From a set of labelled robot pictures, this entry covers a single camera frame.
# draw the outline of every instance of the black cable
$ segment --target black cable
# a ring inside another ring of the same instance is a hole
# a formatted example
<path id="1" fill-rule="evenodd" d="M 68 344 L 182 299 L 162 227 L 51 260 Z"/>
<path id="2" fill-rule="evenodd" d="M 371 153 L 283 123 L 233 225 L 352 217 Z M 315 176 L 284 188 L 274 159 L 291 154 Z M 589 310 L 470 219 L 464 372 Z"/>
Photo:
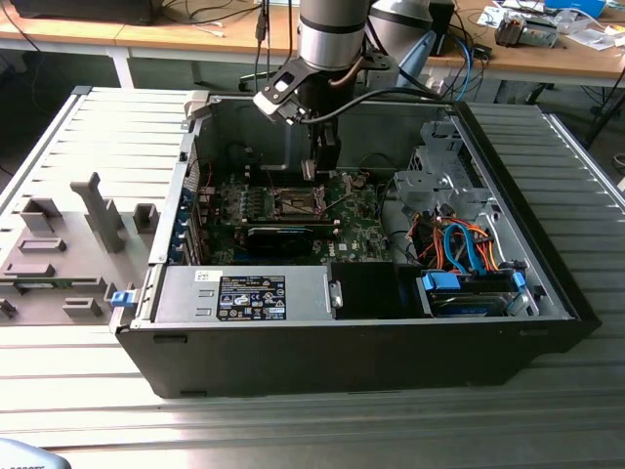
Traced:
<path id="1" fill-rule="evenodd" d="M 364 163 L 367 159 L 369 159 L 371 156 L 380 156 L 382 159 L 384 159 L 387 163 L 389 163 L 396 171 L 399 171 L 399 168 L 397 167 L 396 163 L 394 161 L 391 160 L 391 157 L 388 156 L 385 153 L 382 153 L 381 151 L 371 151 L 370 153 L 366 154 L 365 156 L 363 156 L 360 161 L 358 162 L 358 169 L 362 168 L 362 163 Z"/>
<path id="2" fill-rule="evenodd" d="M 599 134 L 603 131 L 604 127 L 612 118 L 612 116 L 616 112 L 618 112 L 621 106 L 623 106 L 623 103 L 625 103 L 625 93 L 621 93 L 621 96 L 618 97 L 618 99 L 614 102 L 614 104 L 612 104 L 612 106 L 610 106 L 610 108 L 605 113 L 601 114 L 601 117 L 599 118 L 597 123 L 591 126 L 590 130 L 588 131 L 588 135 L 586 136 L 586 139 L 584 140 L 584 147 L 586 149 L 590 148 L 590 146 L 593 144 L 593 142 L 599 136 Z"/>
<path id="3" fill-rule="evenodd" d="M 173 22 L 176 22 L 178 24 L 194 25 L 194 24 L 205 24 L 207 22 L 215 22 L 215 21 L 226 20 L 228 18 L 235 17 L 237 15 L 243 15 L 243 14 L 246 14 L 246 13 L 249 13 L 249 12 L 253 12 L 253 11 L 258 10 L 260 8 L 261 8 L 261 5 L 257 5 L 257 6 L 252 7 L 252 8 L 246 8 L 244 10 L 239 10 L 238 12 L 233 12 L 233 13 L 229 13 L 227 15 L 223 15 L 222 17 L 211 18 L 210 20 L 187 21 L 187 22 L 179 21 L 179 20 L 176 20 L 175 18 L 170 17 L 169 15 L 167 15 L 167 13 L 165 13 L 165 10 L 163 10 L 161 13 L 162 13 L 163 17 L 165 17 L 169 21 L 173 21 Z"/>
<path id="4" fill-rule="evenodd" d="M 188 18 L 190 20 L 193 20 L 193 18 L 203 12 L 208 12 L 211 10 L 221 10 L 222 8 L 227 8 L 229 7 L 229 5 L 233 2 L 234 0 L 228 0 L 224 5 L 218 5 L 217 7 L 203 7 L 203 8 L 198 8 L 197 10 L 193 10 L 189 15 Z"/>
<path id="5" fill-rule="evenodd" d="M 597 101 L 597 99 L 596 99 L 593 95 L 591 95 L 591 94 L 588 92 L 588 90 L 586 89 L 586 87 L 585 87 L 585 86 L 581 86 L 580 88 L 582 89 L 582 91 L 584 92 L 584 94 L 586 94 L 586 96 L 588 96 L 588 98 L 590 98 L 590 99 L 593 101 L 593 103 L 595 103 L 595 104 L 597 104 L 597 105 L 599 105 L 599 106 L 602 106 L 602 105 L 603 105 L 603 103 L 602 103 L 602 102 Z"/>
<path id="6" fill-rule="evenodd" d="M 7 171 L 6 169 L 4 169 L 1 165 L 0 165 L 0 171 L 2 171 L 3 173 L 7 173 L 9 176 L 11 176 L 12 178 L 15 176 L 15 174 L 13 174 L 11 171 Z"/>
<path id="7" fill-rule="evenodd" d="M 271 0 L 265 0 L 265 18 L 267 19 L 267 83 L 270 82 L 270 60 L 271 60 L 271 20 L 270 20 Z"/>
<path id="8" fill-rule="evenodd" d="M 20 27 L 13 21 L 13 19 L 9 16 L 9 13 L 7 12 L 7 7 L 5 7 L 4 5 L 4 0 L 0 0 L 0 6 L 2 6 L 2 11 L 4 12 L 4 16 L 7 17 L 7 20 L 9 20 L 9 23 L 13 25 L 13 27 L 15 29 L 18 30 L 18 32 L 23 36 L 23 38 L 28 41 L 28 43 L 32 46 L 32 48 L 41 53 L 41 49 L 39 49 L 34 42 L 32 42 L 30 40 L 30 38 L 28 36 L 26 36 L 26 34 L 20 29 Z"/>
<path id="9" fill-rule="evenodd" d="M 453 11 L 453 14 L 456 16 L 456 18 L 458 19 L 458 22 L 460 22 L 460 27 L 455 26 L 453 24 L 450 24 L 450 26 L 456 27 L 458 29 L 460 29 L 462 31 L 462 34 L 465 36 L 465 43 L 468 46 L 471 46 L 471 49 L 473 49 L 473 46 L 475 45 L 474 41 L 473 41 L 473 37 L 471 37 L 471 34 L 469 34 L 469 31 L 467 31 L 467 28 L 465 27 L 464 22 L 462 21 L 462 18 L 460 17 L 460 15 L 458 15 L 458 12 L 456 10 Z"/>
<path id="10" fill-rule="evenodd" d="M 32 41 L 30 40 L 30 38 L 26 35 L 26 33 L 25 33 L 25 32 L 23 32 L 23 31 L 20 29 L 20 27 L 19 27 L 19 26 L 18 26 L 18 25 L 17 25 L 17 24 L 13 21 L 13 19 L 9 16 L 9 13 L 7 12 L 7 7 L 4 5 L 4 0 L 0 0 L 0 7 L 2 7 L 2 11 L 4 12 L 4 16 L 5 16 L 5 17 L 7 17 L 7 20 L 9 21 L 9 23 L 13 25 L 13 27 L 14 27 L 14 28 L 15 28 L 15 29 L 16 29 L 16 30 L 17 30 L 17 31 L 21 34 L 21 36 L 22 36 L 22 37 L 23 37 L 26 41 L 28 41 L 28 44 L 30 44 L 30 45 L 32 46 L 32 48 L 33 48 L 35 51 L 37 51 L 39 54 L 41 54 L 41 55 L 43 56 L 44 54 L 43 54 L 43 52 L 41 51 L 41 49 L 39 49 L 39 48 L 37 47 L 37 45 L 36 45 L 34 42 L 32 42 Z M 57 70 L 57 72 L 59 73 L 59 75 L 60 75 L 60 76 L 62 76 L 62 77 L 63 77 L 63 79 L 64 79 L 67 83 L 69 83 L 69 85 L 70 85 L 70 86 L 72 86 L 72 87 L 74 86 L 73 82 L 72 82 L 69 78 L 67 78 L 67 75 L 65 75 L 65 74 L 63 73 L 63 71 L 62 71 L 59 67 L 57 67 L 54 63 L 52 63 L 52 66 L 53 66 L 53 67 Z"/>
<path id="11" fill-rule="evenodd" d="M 380 90 L 373 90 L 373 91 L 370 91 L 369 93 L 365 93 L 364 95 L 360 95 L 357 98 L 354 98 L 353 100 L 351 100 L 349 103 L 342 105 L 341 107 L 333 110 L 332 112 L 329 112 L 325 115 L 321 115 L 320 117 L 315 117 L 312 119 L 302 119 L 301 116 L 298 115 L 294 118 L 294 120 L 296 120 L 300 124 L 308 124 L 308 125 L 319 124 L 321 122 L 325 122 L 326 120 L 330 120 L 342 114 L 346 110 L 349 110 L 352 107 L 359 105 L 360 103 L 368 100 L 369 98 L 373 98 L 375 96 L 380 96 L 380 95 L 411 95 L 411 96 L 417 96 L 419 98 L 428 98 L 428 96 L 426 96 L 426 94 L 423 91 L 413 90 L 412 88 L 382 88 Z M 431 101 L 420 101 L 420 103 L 430 103 L 430 102 Z"/>
<path id="12" fill-rule="evenodd" d="M 258 93 L 258 60 L 261 57 L 261 41 L 256 45 L 256 57 L 254 58 L 254 93 Z"/>
<path id="13" fill-rule="evenodd" d="M 387 201 L 387 194 L 389 193 L 389 189 L 391 188 L 391 184 L 395 178 L 391 178 L 387 184 L 384 186 L 384 191 L 382 192 L 382 201 L 380 202 L 380 213 L 378 213 L 378 219 L 380 220 L 380 228 L 382 229 L 382 234 L 386 237 L 386 230 L 384 229 L 384 221 L 382 219 L 382 215 L 384 213 L 384 203 Z"/>
<path id="14" fill-rule="evenodd" d="M 288 0 L 289 5 L 289 55 L 282 66 L 285 66 L 293 56 L 293 0 Z"/>
<path id="15" fill-rule="evenodd" d="M 621 73 L 618 75 L 618 78 L 616 82 L 614 83 L 614 86 L 612 86 L 612 89 L 607 94 L 607 98 L 605 98 L 604 103 L 601 105 L 601 107 L 599 108 L 599 111 L 595 115 L 595 118 L 593 119 L 593 123 L 591 124 L 590 129 L 588 131 L 588 134 L 586 134 L 586 138 L 584 139 L 584 142 L 583 142 L 584 148 L 586 149 L 590 148 L 590 146 L 593 144 L 597 136 L 603 131 L 605 125 L 608 123 L 610 118 L 616 112 L 618 112 L 621 105 L 623 104 L 623 101 L 625 100 L 625 92 L 621 93 L 621 96 L 608 109 L 607 112 L 604 112 L 605 105 L 607 105 L 610 98 L 612 97 L 616 89 L 618 88 L 618 85 L 620 84 L 624 75 L 625 75 L 625 66 L 623 66 L 623 69 L 621 70 Z"/>
<path id="16" fill-rule="evenodd" d="M 261 45 L 267 39 L 268 33 L 268 18 L 267 18 L 267 10 L 266 4 L 269 3 L 269 0 L 263 0 L 259 8 L 261 9 L 258 14 L 258 19 L 256 21 L 256 31 L 254 32 L 254 36 L 256 37 L 257 45 L 256 45 L 256 57 L 254 58 L 254 92 L 258 93 L 258 62 L 261 57 Z"/>
<path id="17" fill-rule="evenodd" d="M 604 111 L 605 105 L 607 104 L 607 102 L 610 100 L 610 98 L 614 94 L 614 91 L 616 91 L 616 89 L 618 88 L 618 85 L 620 84 L 621 80 L 623 79 L 623 75 L 625 75 L 625 66 L 623 66 L 623 69 L 621 70 L 621 74 L 618 75 L 618 78 L 616 79 L 616 82 L 614 83 L 614 86 L 612 86 L 612 89 L 609 90 L 609 93 L 607 94 L 607 98 L 605 98 L 604 103 L 602 104 L 602 106 L 599 109 L 599 113 L 597 114 L 595 119 L 593 119 L 593 124 L 597 121 L 599 115 L 601 115 L 601 113 Z"/>

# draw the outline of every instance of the wooden desk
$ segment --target wooden desk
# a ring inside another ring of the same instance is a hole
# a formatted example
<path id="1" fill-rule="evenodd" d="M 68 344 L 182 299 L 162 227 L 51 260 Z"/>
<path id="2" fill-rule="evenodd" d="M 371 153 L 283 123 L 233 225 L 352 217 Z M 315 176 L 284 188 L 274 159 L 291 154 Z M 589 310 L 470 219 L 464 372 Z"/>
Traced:
<path id="1" fill-rule="evenodd" d="M 114 46 L 117 34 L 124 27 L 124 24 L 115 22 L 29 20 L 20 17 L 8 0 L 2 1 L 13 22 L 35 43 L 43 41 Z M 0 10 L 0 39 L 26 42 L 20 32 L 7 20 L 2 10 Z M 25 49 L 32 49 L 27 43 L 26 46 L 28 47 Z"/>
<path id="2" fill-rule="evenodd" d="M 505 48 L 495 44 L 494 29 L 476 24 L 479 12 L 485 5 L 485 0 L 459 0 L 459 15 L 469 33 L 477 37 L 477 42 L 492 48 L 492 58 L 488 65 L 489 74 L 497 72 L 521 73 L 522 75 L 556 75 L 568 79 L 608 78 L 616 80 L 625 65 L 623 53 L 619 49 L 610 48 L 598 52 L 590 47 L 583 46 L 564 35 L 560 35 L 553 49 L 542 47 L 523 46 Z M 615 12 L 607 9 L 600 20 L 604 23 L 611 21 L 625 21 L 625 12 Z M 459 25 L 454 18 L 452 24 Z M 452 66 L 459 66 L 458 60 L 449 60 Z"/>
<path id="3" fill-rule="evenodd" d="M 219 5 L 219 0 L 189 0 L 189 8 Z M 554 49 L 537 47 L 504 48 L 494 41 L 494 29 L 475 24 L 487 0 L 459 0 L 459 14 L 477 41 L 493 49 L 486 78 L 574 85 L 611 86 L 625 65 L 622 52 L 615 48 L 597 52 L 561 36 Z M 251 0 L 235 0 L 226 9 L 198 15 L 206 19 L 249 8 Z M 46 52 L 99 54 L 113 58 L 120 83 L 132 87 L 129 58 L 153 58 L 208 62 L 252 63 L 256 55 L 257 12 L 224 20 L 226 37 L 215 37 L 191 25 L 160 19 L 152 26 L 134 26 L 91 21 L 26 20 L 7 7 L 12 19 L 37 46 Z M 184 21 L 181 5 L 168 10 Z M 298 9 L 294 9 L 294 29 Z M 625 21 L 625 13 L 611 10 L 604 22 Z M 294 48 L 297 38 L 293 38 Z M 31 46 L 0 12 L 0 49 L 29 50 Z M 288 53 L 288 18 L 285 7 L 271 7 L 271 63 L 281 64 Z M 427 73 L 444 77 L 462 66 L 463 58 L 450 48 L 447 55 L 429 58 Z"/>

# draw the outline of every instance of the white table leg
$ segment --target white table leg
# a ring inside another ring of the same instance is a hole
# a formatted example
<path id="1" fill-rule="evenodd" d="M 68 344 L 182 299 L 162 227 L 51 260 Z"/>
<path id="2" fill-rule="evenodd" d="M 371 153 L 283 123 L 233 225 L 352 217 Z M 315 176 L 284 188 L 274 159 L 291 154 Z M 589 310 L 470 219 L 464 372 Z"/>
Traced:
<path id="1" fill-rule="evenodd" d="M 108 56 L 113 59 L 117 78 L 119 78 L 119 86 L 122 88 L 135 88 L 133 83 L 133 75 L 130 72 L 128 59 L 130 53 L 126 47 L 110 47 L 107 49 Z"/>

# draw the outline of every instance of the blue latch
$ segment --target blue latch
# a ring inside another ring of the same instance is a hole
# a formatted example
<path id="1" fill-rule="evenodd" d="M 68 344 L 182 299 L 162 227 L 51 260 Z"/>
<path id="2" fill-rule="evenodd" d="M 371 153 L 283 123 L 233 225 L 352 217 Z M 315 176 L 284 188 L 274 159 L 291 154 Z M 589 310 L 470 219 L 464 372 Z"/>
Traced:
<path id="1" fill-rule="evenodd" d="M 429 290 L 459 290 L 460 280 L 451 272 L 428 272 L 423 276 L 423 286 Z"/>
<path id="2" fill-rule="evenodd" d="M 110 306 L 113 308 L 133 308 L 139 302 L 137 290 L 119 290 L 113 293 Z"/>
<path id="3" fill-rule="evenodd" d="M 519 290 L 523 290 L 523 288 L 525 287 L 525 277 L 521 272 L 514 272 L 512 274 L 512 280 L 515 281 L 515 284 L 517 285 L 517 288 Z"/>

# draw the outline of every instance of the power supply label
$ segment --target power supply label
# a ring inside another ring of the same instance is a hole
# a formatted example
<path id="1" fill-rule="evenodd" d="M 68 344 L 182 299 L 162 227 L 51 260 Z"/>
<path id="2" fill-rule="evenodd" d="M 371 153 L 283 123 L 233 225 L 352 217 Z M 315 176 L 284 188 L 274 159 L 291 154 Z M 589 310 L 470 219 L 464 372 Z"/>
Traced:
<path id="1" fill-rule="evenodd" d="M 218 320 L 286 320 L 284 276 L 222 277 Z"/>

